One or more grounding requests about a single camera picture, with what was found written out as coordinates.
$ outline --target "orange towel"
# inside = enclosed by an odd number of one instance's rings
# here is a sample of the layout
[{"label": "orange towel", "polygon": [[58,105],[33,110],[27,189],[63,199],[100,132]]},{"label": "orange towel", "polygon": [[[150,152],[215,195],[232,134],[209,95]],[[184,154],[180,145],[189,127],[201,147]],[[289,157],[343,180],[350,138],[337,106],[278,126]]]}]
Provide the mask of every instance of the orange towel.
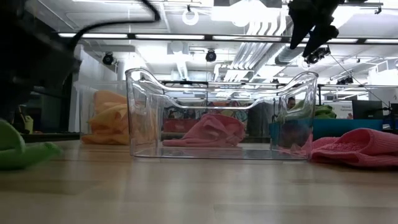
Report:
[{"label": "orange towel", "polygon": [[81,137],[85,144],[129,145],[127,98],[108,90],[94,94],[96,115],[88,123],[92,134]]},{"label": "orange towel", "polygon": [[100,90],[94,93],[95,113],[100,113],[120,104],[127,104],[127,97],[108,90]]},{"label": "orange towel", "polygon": [[[84,144],[129,145],[129,120],[127,98],[111,91],[100,90],[94,94],[96,115],[88,123],[92,134],[81,137]],[[135,144],[147,144],[157,137],[155,111],[145,115],[131,113],[131,138]]]}]

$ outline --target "green cloth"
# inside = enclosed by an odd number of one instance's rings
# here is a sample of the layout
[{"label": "green cloth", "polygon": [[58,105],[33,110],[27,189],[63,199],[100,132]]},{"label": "green cloth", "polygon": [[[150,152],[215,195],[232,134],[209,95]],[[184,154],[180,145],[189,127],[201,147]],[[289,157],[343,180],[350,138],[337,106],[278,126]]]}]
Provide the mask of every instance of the green cloth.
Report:
[{"label": "green cloth", "polygon": [[19,132],[3,120],[0,120],[0,133],[0,170],[25,169],[62,153],[51,142],[26,146]]},{"label": "green cloth", "polygon": [[336,114],[333,112],[333,107],[329,105],[321,105],[315,107],[315,119],[335,119]]}]

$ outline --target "clear plastic container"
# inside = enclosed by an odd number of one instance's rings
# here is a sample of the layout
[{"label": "clear plastic container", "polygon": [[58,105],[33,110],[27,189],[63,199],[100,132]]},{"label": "clear plastic container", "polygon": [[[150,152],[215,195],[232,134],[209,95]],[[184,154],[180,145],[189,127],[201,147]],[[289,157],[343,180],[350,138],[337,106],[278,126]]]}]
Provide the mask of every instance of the clear plastic container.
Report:
[{"label": "clear plastic container", "polygon": [[129,145],[125,81],[75,82],[83,144]]},{"label": "clear plastic container", "polygon": [[[135,80],[131,74],[139,72]],[[130,148],[136,157],[308,158],[318,75],[269,83],[158,82],[126,71]],[[292,98],[300,95],[303,100]]]}]

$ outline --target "pink towel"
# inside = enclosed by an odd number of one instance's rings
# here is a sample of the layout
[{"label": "pink towel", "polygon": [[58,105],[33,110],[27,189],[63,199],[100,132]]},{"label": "pink towel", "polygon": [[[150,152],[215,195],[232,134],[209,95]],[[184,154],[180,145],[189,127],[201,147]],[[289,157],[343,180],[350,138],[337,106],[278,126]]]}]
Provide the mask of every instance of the pink towel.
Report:
[{"label": "pink towel", "polygon": [[398,135],[372,129],[355,129],[340,138],[313,142],[311,160],[342,162],[358,167],[398,166]]},{"label": "pink towel", "polygon": [[236,146],[244,137],[239,120],[221,114],[205,114],[181,139],[164,140],[164,146],[228,147]]}]

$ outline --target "security camera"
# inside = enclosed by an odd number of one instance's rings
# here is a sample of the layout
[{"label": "security camera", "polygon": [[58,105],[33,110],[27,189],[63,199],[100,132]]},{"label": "security camera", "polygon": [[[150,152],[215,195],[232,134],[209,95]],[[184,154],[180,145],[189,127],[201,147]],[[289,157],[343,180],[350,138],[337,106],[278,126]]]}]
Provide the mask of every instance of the security camera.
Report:
[{"label": "security camera", "polygon": [[348,85],[348,84],[353,84],[353,83],[354,83],[353,77],[349,76],[349,77],[337,80],[336,85]]},{"label": "security camera", "polygon": [[319,62],[321,59],[324,59],[325,56],[330,55],[330,48],[329,46],[327,47],[320,47],[316,49],[316,51],[312,52],[309,56],[307,56],[304,61],[309,64],[313,65],[317,62]]},{"label": "security camera", "polygon": [[112,65],[115,62],[112,52],[106,52],[104,58],[102,58],[102,62],[105,65]]},{"label": "security camera", "polygon": [[214,62],[217,58],[216,52],[214,52],[214,50],[209,50],[207,51],[206,54],[206,61],[207,62]]}]

